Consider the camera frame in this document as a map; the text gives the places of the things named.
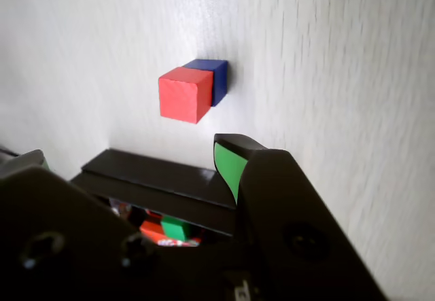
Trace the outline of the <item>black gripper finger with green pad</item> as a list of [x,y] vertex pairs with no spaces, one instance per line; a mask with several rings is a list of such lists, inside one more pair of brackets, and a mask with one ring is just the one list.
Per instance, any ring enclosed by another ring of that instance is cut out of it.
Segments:
[[213,159],[243,215],[265,299],[385,299],[291,153],[224,133]]
[[35,150],[1,163],[2,300],[155,300],[154,249]]

